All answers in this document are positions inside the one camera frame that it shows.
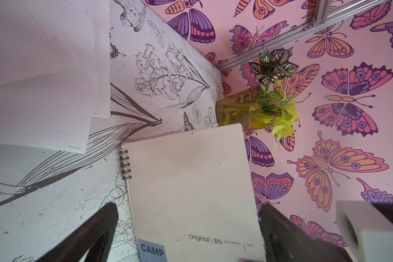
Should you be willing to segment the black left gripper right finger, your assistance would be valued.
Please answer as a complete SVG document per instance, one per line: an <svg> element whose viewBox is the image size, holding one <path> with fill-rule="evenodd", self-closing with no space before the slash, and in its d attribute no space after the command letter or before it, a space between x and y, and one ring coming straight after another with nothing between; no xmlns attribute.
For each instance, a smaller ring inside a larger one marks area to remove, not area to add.
<svg viewBox="0 0 393 262"><path fill-rule="evenodd" d="M285 217L271 204L258 212L268 262L351 262L342 236L316 222Z"/></svg>

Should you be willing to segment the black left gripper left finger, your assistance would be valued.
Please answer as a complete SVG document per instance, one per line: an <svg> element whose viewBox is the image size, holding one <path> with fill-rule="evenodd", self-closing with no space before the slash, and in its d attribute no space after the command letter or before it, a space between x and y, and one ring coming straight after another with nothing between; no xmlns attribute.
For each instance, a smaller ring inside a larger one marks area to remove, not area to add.
<svg viewBox="0 0 393 262"><path fill-rule="evenodd" d="M39 262L106 262L114 239L119 213L115 203L107 203Z"/></svg>

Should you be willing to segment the CAMP B5 spiral notebook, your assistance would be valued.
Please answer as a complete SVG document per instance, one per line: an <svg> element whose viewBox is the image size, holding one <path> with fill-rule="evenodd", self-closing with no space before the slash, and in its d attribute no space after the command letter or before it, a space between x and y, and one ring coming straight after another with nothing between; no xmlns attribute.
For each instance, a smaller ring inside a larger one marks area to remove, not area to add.
<svg viewBox="0 0 393 262"><path fill-rule="evenodd" d="M263 262L242 126L122 146L143 262Z"/></svg>

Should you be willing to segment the torn white page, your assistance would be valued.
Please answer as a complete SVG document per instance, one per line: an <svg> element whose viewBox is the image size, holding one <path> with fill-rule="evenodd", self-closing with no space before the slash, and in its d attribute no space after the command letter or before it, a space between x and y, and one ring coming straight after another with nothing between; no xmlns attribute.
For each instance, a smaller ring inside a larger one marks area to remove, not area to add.
<svg viewBox="0 0 393 262"><path fill-rule="evenodd" d="M96 71L93 73L96 82L96 94L93 102L93 116L108 118L110 116L110 58L109 58L109 1L67 1L80 12L84 21L91 23L94 33Z"/></svg>
<svg viewBox="0 0 393 262"><path fill-rule="evenodd" d="M95 1L0 1L0 144L84 153L98 92Z"/></svg>

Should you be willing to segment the green leafy plant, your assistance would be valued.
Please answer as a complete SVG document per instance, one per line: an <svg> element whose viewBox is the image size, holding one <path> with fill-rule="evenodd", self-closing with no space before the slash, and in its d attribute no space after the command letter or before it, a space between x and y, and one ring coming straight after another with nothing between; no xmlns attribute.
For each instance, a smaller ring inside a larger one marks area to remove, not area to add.
<svg viewBox="0 0 393 262"><path fill-rule="evenodd" d="M276 150L283 139L295 134L293 125L299 120L295 94L284 88L284 81L299 69L297 64L290 62L290 56L285 48L265 50L257 62L248 64L259 83L256 105L265 128L276 141Z"/></svg>

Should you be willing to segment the amber glass plant vase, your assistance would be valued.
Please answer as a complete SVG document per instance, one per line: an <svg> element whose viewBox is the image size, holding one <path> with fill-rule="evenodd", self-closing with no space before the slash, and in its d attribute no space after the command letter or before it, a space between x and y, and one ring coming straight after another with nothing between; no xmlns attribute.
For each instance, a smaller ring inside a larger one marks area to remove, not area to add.
<svg viewBox="0 0 393 262"><path fill-rule="evenodd" d="M219 126L239 123L243 131L266 128L257 99L258 89L254 87L219 100L215 109Z"/></svg>

